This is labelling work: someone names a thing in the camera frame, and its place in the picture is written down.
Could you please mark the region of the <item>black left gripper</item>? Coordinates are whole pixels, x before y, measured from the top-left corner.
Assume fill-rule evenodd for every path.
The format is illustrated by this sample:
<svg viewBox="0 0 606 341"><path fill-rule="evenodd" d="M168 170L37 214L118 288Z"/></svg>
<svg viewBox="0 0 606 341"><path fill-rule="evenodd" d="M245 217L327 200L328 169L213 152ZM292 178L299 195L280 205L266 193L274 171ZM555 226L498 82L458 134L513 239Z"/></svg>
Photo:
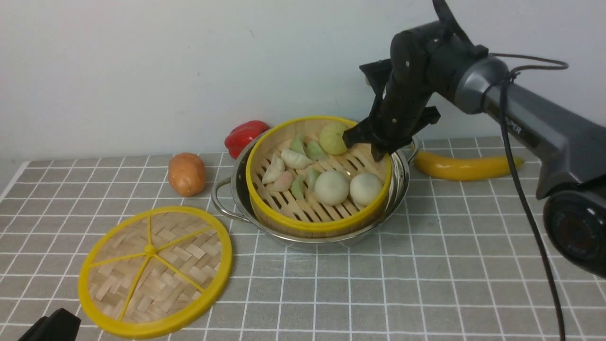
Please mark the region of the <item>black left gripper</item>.
<svg viewBox="0 0 606 341"><path fill-rule="evenodd" d="M80 324L79 317L59 308L50 316L38 319L18 341L75 341Z"/></svg>

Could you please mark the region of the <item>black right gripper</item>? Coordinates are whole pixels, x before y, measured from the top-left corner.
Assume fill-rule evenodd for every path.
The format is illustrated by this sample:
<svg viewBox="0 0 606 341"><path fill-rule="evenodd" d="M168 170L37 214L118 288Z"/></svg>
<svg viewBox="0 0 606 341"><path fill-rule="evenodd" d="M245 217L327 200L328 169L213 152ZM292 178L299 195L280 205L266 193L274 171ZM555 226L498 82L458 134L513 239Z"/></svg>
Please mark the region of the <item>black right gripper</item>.
<svg viewBox="0 0 606 341"><path fill-rule="evenodd" d="M343 132L346 148L370 144L378 162L410 145L415 134L437 122L426 118L430 97L437 93L453 100L463 74L488 54L485 46L474 45L463 32L440 21L396 34L383 99L368 118Z"/></svg>

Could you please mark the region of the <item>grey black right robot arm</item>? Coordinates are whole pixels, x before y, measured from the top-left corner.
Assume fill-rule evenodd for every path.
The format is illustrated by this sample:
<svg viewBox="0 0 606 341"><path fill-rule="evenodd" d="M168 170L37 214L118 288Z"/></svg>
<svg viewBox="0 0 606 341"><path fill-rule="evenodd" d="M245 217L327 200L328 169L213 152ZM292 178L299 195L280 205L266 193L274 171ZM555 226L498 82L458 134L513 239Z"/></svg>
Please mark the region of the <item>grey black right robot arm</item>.
<svg viewBox="0 0 606 341"><path fill-rule="evenodd" d="M517 71L474 45L454 19L400 32L390 59L361 66L376 97L368 118L346 130L347 147L370 144L375 160L409 145L440 119L437 93L466 114L488 114L541 160L538 199L544 226L563 257L604 277L604 126L513 83Z"/></svg>

